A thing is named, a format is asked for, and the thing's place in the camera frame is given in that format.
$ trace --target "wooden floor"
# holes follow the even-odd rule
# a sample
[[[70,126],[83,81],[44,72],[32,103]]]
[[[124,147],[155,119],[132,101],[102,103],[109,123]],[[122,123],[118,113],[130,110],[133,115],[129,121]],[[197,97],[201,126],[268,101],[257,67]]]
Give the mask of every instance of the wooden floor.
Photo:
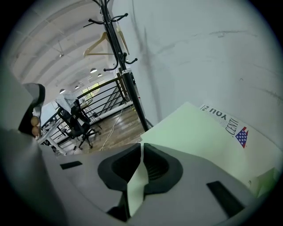
[[[118,120],[120,112],[121,111],[100,122],[99,125],[102,129],[100,129],[97,125],[94,125],[93,128],[96,131],[100,131],[101,135],[97,133],[94,135],[94,137],[90,137],[90,143],[93,146],[92,149],[89,148],[87,142],[84,142],[82,145],[83,153],[91,153],[93,151],[99,151],[101,149],[114,123]],[[112,133],[108,141],[105,143],[103,151],[106,151],[113,147],[119,147],[128,143],[138,142],[142,133],[144,133],[144,130],[138,119],[137,113],[131,108],[124,109],[120,119],[114,127],[114,132]],[[76,140],[71,140],[65,145],[62,145],[62,148],[66,151],[68,150],[68,154],[72,154],[72,149],[75,145],[78,146],[79,141],[77,141],[76,143]]]

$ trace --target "black metal railing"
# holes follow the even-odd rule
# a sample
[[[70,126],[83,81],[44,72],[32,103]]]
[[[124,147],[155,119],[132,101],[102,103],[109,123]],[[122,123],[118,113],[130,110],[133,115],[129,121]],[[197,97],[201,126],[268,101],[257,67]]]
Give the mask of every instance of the black metal railing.
[[[104,86],[107,86],[108,84],[114,84],[113,87],[109,88],[109,89],[106,89],[98,94],[96,94],[95,96],[92,96],[91,98],[87,99],[86,101],[87,102],[91,102],[90,104],[87,104],[86,106],[82,107],[82,110],[85,111],[85,113],[87,114],[87,116],[90,118],[90,120],[92,121],[91,122],[91,125],[97,123],[98,121],[96,121],[97,119],[99,120],[100,119],[100,115],[107,112],[108,110],[111,110],[113,109],[114,107],[116,106],[119,106],[120,104],[126,102],[126,99],[125,99],[125,95],[127,95],[127,93],[125,93],[125,89],[124,89],[124,86],[123,86],[123,83],[122,83],[122,78],[119,77],[119,78],[115,78],[115,79],[112,79],[110,81],[107,81],[85,93],[83,93],[82,95],[78,96],[77,98],[78,99],[81,99],[81,98],[84,98],[86,95],[92,93],[93,91],[97,90],[97,89],[100,89]],[[107,91],[110,91],[110,90],[113,90],[113,92],[111,92],[109,95],[105,96],[105,97],[102,97],[99,99],[100,95],[107,92]],[[95,106],[94,108],[92,106],[94,106],[94,104],[97,104],[98,102],[102,101],[102,100],[106,100],[105,102],[103,102],[102,104],[100,104],[99,106]],[[99,110],[99,112],[96,112],[95,110],[101,108],[102,106],[106,106],[108,103],[110,103],[106,108],[103,108],[102,110]],[[57,121],[59,120],[60,117],[58,116],[57,113],[55,113],[53,116],[51,116],[46,123],[43,124],[42,126],[42,129],[46,128],[46,126],[52,122],[52,121]],[[67,136],[65,134],[65,132],[62,131],[62,128],[60,127],[64,127],[66,129],[67,132],[70,132],[70,128],[68,127],[68,125],[65,123],[65,122],[61,122],[58,126],[57,126],[57,131],[51,135],[51,138],[53,140],[56,140],[57,138],[59,138],[60,136]]]

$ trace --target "desk leg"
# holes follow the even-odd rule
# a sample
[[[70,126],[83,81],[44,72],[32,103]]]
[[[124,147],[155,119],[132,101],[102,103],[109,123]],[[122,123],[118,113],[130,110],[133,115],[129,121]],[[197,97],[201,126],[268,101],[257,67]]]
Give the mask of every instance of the desk leg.
[[[63,154],[63,155],[66,155],[67,153],[62,149],[60,148],[55,142],[54,140],[52,140],[50,137],[47,138],[47,140],[50,142],[50,144],[52,144],[54,147],[56,147],[58,149],[58,151]]]

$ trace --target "coat rack pole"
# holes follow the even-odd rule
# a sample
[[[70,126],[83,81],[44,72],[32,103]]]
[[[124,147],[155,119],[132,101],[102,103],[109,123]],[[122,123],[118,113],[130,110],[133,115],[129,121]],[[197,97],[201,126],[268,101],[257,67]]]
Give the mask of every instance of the coat rack pole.
[[[115,29],[112,25],[111,19],[109,18],[108,8],[107,8],[107,1],[105,0],[100,1],[101,2],[101,13],[104,19],[104,28],[108,35],[110,45],[112,47],[113,53],[115,58],[118,60],[120,67],[122,69],[122,76],[124,77],[124,81],[126,84],[126,87],[128,89],[129,96],[131,97],[133,104],[135,106],[135,109],[138,113],[138,117],[140,118],[141,124],[145,131],[148,131],[148,125],[146,123],[145,115],[142,111],[141,104],[139,102],[138,96],[136,94],[136,91],[134,89],[134,84],[132,81],[132,78],[130,76],[130,73],[127,72],[127,68],[125,65],[125,59],[126,54],[122,52],[121,46],[119,44]]]

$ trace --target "black rectangular slot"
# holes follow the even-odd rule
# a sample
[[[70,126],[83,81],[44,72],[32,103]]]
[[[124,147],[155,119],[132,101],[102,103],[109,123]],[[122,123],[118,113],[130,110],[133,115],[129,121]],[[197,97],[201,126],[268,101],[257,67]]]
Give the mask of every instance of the black rectangular slot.
[[[75,162],[68,162],[68,163],[64,163],[64,164],[61,164],[61,168],[62,169],[69,169],[69,168],[72,168],[72,167],[75,167],[75,166],[79,166],[79,165],[82,165],[81,162],[79,161],[75,161]]]
[[[215,181],[208,183],[207,186],[229,217],[233,217],[244,209],[244,206],[221,182]]]

